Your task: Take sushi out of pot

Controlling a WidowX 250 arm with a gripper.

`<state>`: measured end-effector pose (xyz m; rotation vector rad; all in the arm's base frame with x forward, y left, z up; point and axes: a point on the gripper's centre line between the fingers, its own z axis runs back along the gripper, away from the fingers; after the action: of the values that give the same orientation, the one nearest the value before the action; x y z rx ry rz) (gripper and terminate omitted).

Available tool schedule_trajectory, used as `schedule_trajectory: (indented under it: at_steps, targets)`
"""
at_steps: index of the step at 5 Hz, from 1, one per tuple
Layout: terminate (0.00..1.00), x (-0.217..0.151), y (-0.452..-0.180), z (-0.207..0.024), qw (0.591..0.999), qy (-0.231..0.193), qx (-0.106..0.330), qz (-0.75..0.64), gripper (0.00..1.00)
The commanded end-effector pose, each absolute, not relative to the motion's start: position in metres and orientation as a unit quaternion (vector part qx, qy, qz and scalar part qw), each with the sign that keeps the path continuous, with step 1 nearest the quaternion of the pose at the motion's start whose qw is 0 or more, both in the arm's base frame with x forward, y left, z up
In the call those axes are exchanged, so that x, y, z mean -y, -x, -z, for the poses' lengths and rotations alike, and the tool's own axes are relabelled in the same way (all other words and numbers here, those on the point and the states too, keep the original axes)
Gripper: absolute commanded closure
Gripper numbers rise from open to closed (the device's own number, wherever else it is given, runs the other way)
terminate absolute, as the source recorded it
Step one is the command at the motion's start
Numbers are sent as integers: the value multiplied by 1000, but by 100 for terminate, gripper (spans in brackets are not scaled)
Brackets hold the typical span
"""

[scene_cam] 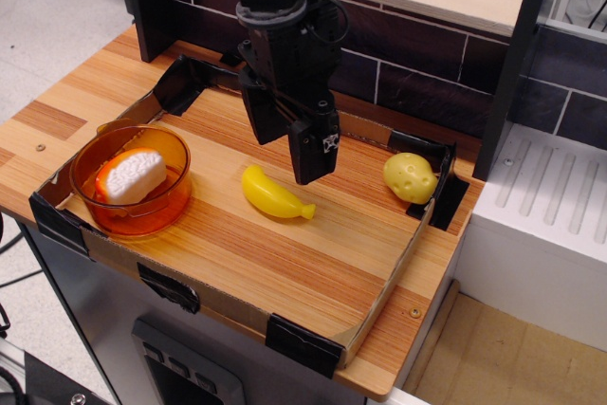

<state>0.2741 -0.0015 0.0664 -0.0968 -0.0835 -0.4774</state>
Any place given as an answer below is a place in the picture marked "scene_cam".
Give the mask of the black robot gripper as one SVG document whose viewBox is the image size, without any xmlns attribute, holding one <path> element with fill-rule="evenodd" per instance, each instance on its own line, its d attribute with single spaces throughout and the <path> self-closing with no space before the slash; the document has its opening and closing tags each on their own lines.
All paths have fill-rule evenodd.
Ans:
<svg viewBox="0 0 607 405">
<path fill-rule="evenodd" d="M 341 3 L 297 0 L 291 8 L 275 11 L 239 4 L 236 13 L 248 29 L 248 39 L 239 46 L 247 62 L 239 83 L 257 141 L 264 145 L 288 135 L 299 185 L 333 173 L 340 118 L 328 80 L 340 62 L 340 42 L 348 30 Z"/>
</svg>

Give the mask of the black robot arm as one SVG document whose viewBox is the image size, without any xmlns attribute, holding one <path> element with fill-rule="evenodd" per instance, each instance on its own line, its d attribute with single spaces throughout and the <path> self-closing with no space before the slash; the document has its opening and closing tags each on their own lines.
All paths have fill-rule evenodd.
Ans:
<svg viewBox="0 0 607 405">
<path fill-rule="evenodd" d="M 248 31 L 239 83 L 258 142 L 288 138 L 300 185 L 333 173 L 340 118 L 329 81 L 349 29 L 345 8 L 338 0 L 239 0 L 236 16 Z"/>
</svg>

